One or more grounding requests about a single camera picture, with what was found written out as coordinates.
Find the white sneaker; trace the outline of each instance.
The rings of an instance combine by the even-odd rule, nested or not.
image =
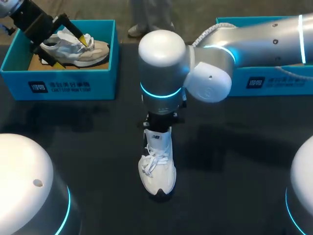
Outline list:
[[[166,196],[175,185],[172,129],[159,133],[145,129],[145,149],[139,163],[139,175],[146,190],[156,196]]]
[[[147,33],[147,29],[141,28],[137,24],[128,30],[128,36],[131,38],[139,38],[146,33]]]
[[[105,63],[109,58],[110,47],[107,43],[95,41],[85,34],[88,47],[84,46],[67,28],[53,34],[40,46],[65,66],[78,68],[92,67]]]

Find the shoe sole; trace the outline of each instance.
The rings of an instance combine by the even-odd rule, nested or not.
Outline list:
[[[145,134],[145,133],[143,133],[143,141],[144,141],[144,145],[145,145],[145,141],[146,141],[146,134]],[[146,188],[146,186],[145,186],[145,184],[144,184],[144,182],[143,182],[143,179],[142,179],[141,174],[140,174],[140,171],[141,171],[140,161],[138,162],[138,171],[139,171],[139,176],[140,176],[141,182],[142,182],[143,186],[145,187],[146,191],[148,192],[148,194],[149,194],[151,197],[156,196],[156,195],[154,195],[154,194],[152,194],[152,193],[149,192],[149,190]],[[168,194],[165,194],[166,196],[171,197],[171,192],[172,192],[172,190],[174,189],[175,184],[176,184],[176,167],[174,166],[174,183],[173,183],[173,186],[172,186],[171,190],[169,191],[169,193],[168,193]]]
[[[101,57],[101,58],[93,60],[93,61],[87,61],[87,62],[73,61],[72,63],[68,63],[68,62],[64,62],[64,61],[60,60],[60,62],[64,66],[74,66],[74,67],[76,67],[78,69],[81,69],[81,68],[92,68],[92,67],[95,67],[95,66],[98,66],[98,65],[105,64],[108,61],[109,61],[109,55],[106,55],[104,57]],[[44,61],[44,60],[41,60],[41,64],[42,65],[48,65],[48,63],[46,61]]]
[[[138,171],[139,171],[139,172],[141,171],[140,162],[138,163]],[[150,193],[149,190],[146,188],[146,186],[145,186],[145,184],[144,184],[144,182],[143,182],[143,179],[142,179],[140,173],[139,173],[139,176],[140,176],[140,179],[141,179],[141,182],[142,182],[143,186],[145,187],[145,189],[146,189],[146,191],[149,193],[149,195],[155,196],[154,194]],[[171,194],[173,188],[175,187],[175,184],[176,184],[176,167],[174,167],[174,183],[173,183],[173,186],[172,186],[170,192],[169,192],[168,194],[165,194],[165,195],[170,195],[170,194]]]

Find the blue box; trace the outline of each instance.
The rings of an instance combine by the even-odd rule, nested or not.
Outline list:
[[[108,69],[27,71],[33,54],[29,51],[30,41],[19,30],[0,71],[16,100],[114,99],[119,55],[115,21],[72,22],[84,34],[88,33],[95,40],[110,44]]]
[[[237,27],[261,24],[288,17],[223,17],[216,23],[230,23]],[[283,66],[300,76],[313,76],[313,66]],[[311,95],[313,79],[297,79],[274,67],[247,67],[236,69],[229,96]]]

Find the cable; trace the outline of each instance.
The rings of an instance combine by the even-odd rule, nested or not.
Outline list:
[[[197,39],[196,41],[192,44],[193,47],[196,47],[205,37],[207,37],[209,34],[213,33],[215,30],[219,28],[236,28],[231,23],[217,23],[211,27],[209,27],[206,31],[204,31]]]
[[[283,72],[283,73],[289,75],[290,77],[299,78],[299,79],[302,79],[302,80],[313,80],[313,77],[310,77],[310,76],[301,76],[301,75],[298,75],[298,74],[296,74],[296,73],[289,72],[289,71],[283,69],[283,68],[280,67],[280,66],[276,66],[275,68],[276,68],[277,70],[279,70],[280,72]]]

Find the floor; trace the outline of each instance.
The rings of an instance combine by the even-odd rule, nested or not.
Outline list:
[[[128,39],[132,25],[129,0],[33,0],[52,16],[67,13],[71,19],[115,19],[120,42]],[[173,0],[173,22],[181,37],[191,42],[214,24],[216,17],[296,15],[313,12],[311,0]],[[10,18],[0,24],[13,26]],[[0,33],[0,45],[9,45],[12,37]]]

